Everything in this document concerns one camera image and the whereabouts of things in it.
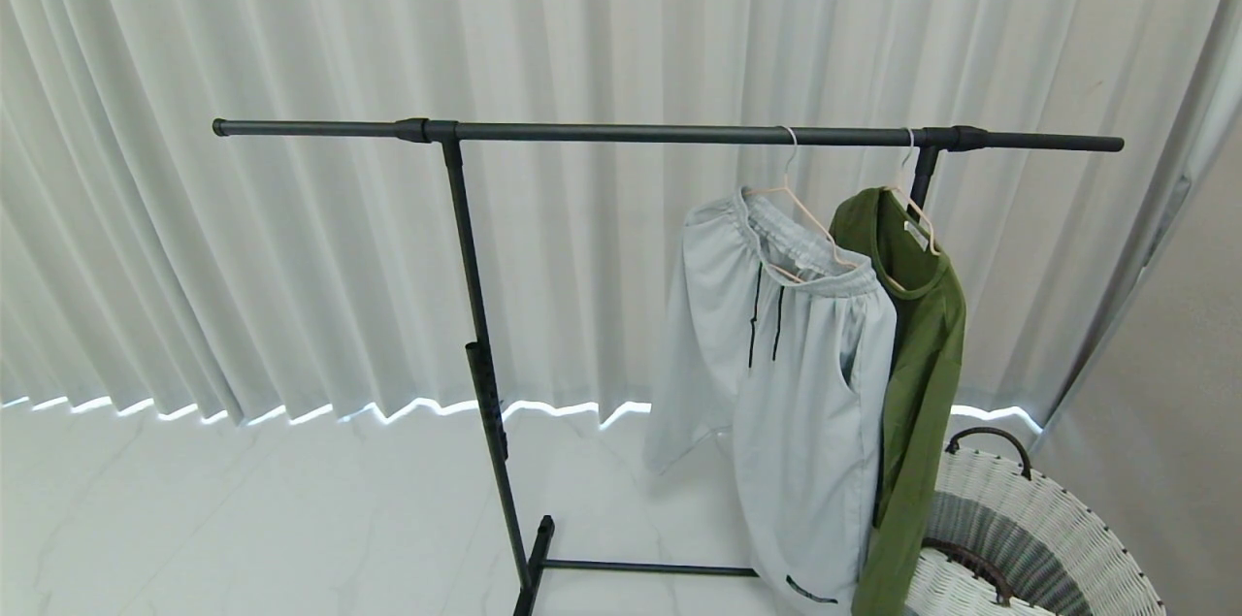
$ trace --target brown basket handle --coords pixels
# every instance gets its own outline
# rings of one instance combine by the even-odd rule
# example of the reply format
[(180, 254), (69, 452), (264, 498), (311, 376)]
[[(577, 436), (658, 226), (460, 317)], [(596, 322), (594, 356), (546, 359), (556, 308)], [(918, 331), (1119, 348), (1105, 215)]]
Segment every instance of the brown basket handle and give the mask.
[(1010, 586), (1009, 580), (1005, 579), (1005, 575), (994, 564), (985, 560), (982, 555), (955, 543), (933, 538), (924, 538), (923, 548), (940, 550), (940, 553), (949, 556), (949, 560), (965, 565), (968, 570), (975, 573), (976, 578), (987, 580), (996, 589), (996, 604), (1000, 606), (1010, 605), (1010, 599), (1013, 597), (1013, 589)]
[(1026, 452), (1026, 447), (1022, 446), (1022, 442), (1017, 441), (1017, 437), (1005, 430), (997, 430), (996, 427), (971, 427), (969, 430), (959, 431), (956, 435), (953, 435), (953, 438), (949, 440), (949, 446), (944, 447), (945, 453), (958, 453), (958, 450), (961, 447), (959, 440), (970, 435), (997, 435), (999, 437), (1009, 440), (1009, 442), (1017, 448), (1017, 455), (1022, 458), (1022, 477), (1028, 481), (1031, 479), (1031, 456)]

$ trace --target clothing rack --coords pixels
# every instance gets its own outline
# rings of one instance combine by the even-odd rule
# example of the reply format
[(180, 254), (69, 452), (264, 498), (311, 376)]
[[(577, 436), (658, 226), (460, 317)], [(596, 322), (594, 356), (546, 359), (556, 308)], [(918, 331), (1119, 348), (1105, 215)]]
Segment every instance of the clothing rack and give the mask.
[[(474, 383), (474, 396), (483, 420), (483, 435), (492, 460), (501, 509), (509, 533), (509, 546), (517, 566), (520, 591), (514, 616), (529, 616), (539, 592), (545, 570), (605, 570), (620, 573), (662, 573), (678, 575), (717, 575), (733, 578), (758, 576), (750, 568), (713, 565), (669, 565), (662, 563), (621, 563), (605, 560), (568, 560), (549, 558), (548, 550), (556, 524), (545, 514), (539, 523), (534, 546), (528, 556), (522, 541), (518, 512), (505, 462), (509, 458), (501, 400), (497, 395), (492, 346), (483, 310), (483, 287), (474, 253), (474, 232), (466, 200), (466, 175), (462, 168), (463, 139), (509, 139), (510, 142), (591, 142), (591, 143), (662, 143), (662, 144), (835, 144), (841, 147), (902, 147), (919, 148), (910, 199), (923, 206), (932, 174), (940, 152), (959, 153), (980, 148), (1016, 148), (1117, 153), (1123, 139), (1113, 135), (1010, 134), (974, 127), (941, 127), (925, 129), (822, 129), (795, 127), (667, 127), (611, 124), (474, 124), (437, 119), (402, 119), (400, 122), (227, 122), (216, 119), (211, 129), (217, 135), (347, 135), (347, 138), (395, 138), (411, 143), (438, 143), (448, 169), (457, 240), (461, 245), (466, 288), (469, 293), (471, 315), (476, 342), (466, 345)], [(912, 217), (917, 219), (913, 207)]]

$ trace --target green sleeve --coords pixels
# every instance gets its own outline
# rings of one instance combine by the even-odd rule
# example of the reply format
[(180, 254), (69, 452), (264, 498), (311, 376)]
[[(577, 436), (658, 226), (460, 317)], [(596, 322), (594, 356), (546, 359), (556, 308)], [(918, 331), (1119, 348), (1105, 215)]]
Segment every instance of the green sleeve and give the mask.
[(867, 564), (858, 578), (851, 609), (853, 616), (900, 616), (903, 612), (935, 496), (940, 450), (960, 370), (960, 363), (943, 356), (932, 371), (888, 510), (874, 530)]

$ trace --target drawstring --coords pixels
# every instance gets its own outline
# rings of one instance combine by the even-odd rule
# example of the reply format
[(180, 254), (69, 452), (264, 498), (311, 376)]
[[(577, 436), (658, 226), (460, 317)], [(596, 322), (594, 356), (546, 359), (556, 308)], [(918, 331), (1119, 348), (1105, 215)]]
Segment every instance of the drawstring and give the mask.
[(780, 296), (776, 297), (776, 337), (773, 338), (773, 361), (776, 361), (776, 345), (780, 344), (780, 314), (784, 310), (781, 306), (785, 304), (785, 287), (781, 286)]
[[(759, 272), (755, 274), (755, 306), (750, 314), (750, 354), (746, 356), (746, 369), (755, 368), (755, 330), (759, 324), (759, 287), (764, 281), (764, 265), (759, 262)], [(776, 361), (776, 346), (780, 345), (780, 319), (785, 310), (785, 284), (781, 284), (776, 297), (776, 337), (773, 338), (773, 361)]]
[(759, 323), (759, 284), (763, 283), (764, 265), (759, 262), (759, 272), (755, 274), (755, 312), (750, 315), (750, 356), (746, 359), (746, 369), (755, 365), (755, 324)]

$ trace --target white wicker basket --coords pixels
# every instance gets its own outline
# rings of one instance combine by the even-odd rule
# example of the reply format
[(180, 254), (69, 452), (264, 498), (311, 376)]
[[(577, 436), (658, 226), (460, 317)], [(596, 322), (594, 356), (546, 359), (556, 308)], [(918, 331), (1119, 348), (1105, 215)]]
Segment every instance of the white wicker basket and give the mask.
[[(1022, 462), (974, 450), (959, 452), (959, 440), (974, 433), (1007, 438), (1016, 445)], [(1004, 612), (1166, 614), (1151, 582), (1108, 525), (1059, 484), (1031, 471), (1026, 450), (1002, 430), (974, 427), (950, 440), (940, 460), (927, 537), (961, 546), (995, 566), (1015, 595), (1013, 606)], [(954, 569), (932, 565), (929, 560), (945, 563), (934, 551), (923, 550), (907, 597), (908, 609), (919, 616), (1002, 614), (995, 611), (1005, 607), (995, 605), (991, 586), (975, 580), (970, 570), (958, 564), (950, 564)], [(950, 571), (965, 574), (972, 585), (941, 575)], [(964, 596), (949, 594), (955, 590)], [(1033, 611), (1022, 610), (1028, 604), (1036, 605)], [(994, 611), (982, 610), (986, 607)]]

